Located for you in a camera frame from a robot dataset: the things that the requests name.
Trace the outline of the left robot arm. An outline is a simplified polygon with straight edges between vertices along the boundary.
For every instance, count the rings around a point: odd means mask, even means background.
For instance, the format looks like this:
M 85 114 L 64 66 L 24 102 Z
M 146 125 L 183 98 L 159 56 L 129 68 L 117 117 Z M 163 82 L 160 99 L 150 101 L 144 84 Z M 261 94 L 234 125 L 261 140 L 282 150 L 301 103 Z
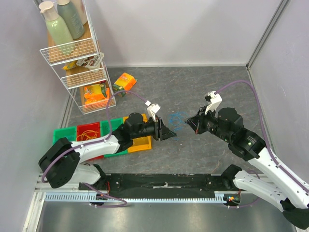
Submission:
M 175 137 L 176 133 L 164 125 L 162 118 L 143 120 L 140 113 L 131 113 L 123 124 L 110 134 L 88 141 L 58 139 L 39 160 L 42 182 L 59 188 L 69 182 L 86 182 L 95 190 L 106 185 L 106 178 L 98 168 L 83 166 L 82 162 L 106 154 L 117 154 L 133 146 L 138 138 L 152 136 L 157 141 Z

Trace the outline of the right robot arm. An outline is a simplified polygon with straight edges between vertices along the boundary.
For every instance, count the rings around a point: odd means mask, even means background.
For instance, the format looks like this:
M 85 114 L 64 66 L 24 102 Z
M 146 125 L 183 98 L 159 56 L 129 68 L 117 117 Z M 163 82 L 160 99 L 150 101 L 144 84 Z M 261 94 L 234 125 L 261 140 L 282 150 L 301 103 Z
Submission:
M 308 184 L 274 155 L 264 139 L 244 127 L 242 116 L 234 108 L 222 108 L 215 112 L 201 107 L 185 123 L 195 134 L 209 132 L 227 142 L 234 155 L 262 171 L 272 181 L 269 184 L 236 165 L 230 165 L 222 173 L 224 189 L 233 190 L 236 187 L 248 191 L 278 208 L 294 226 L 308 229 Z

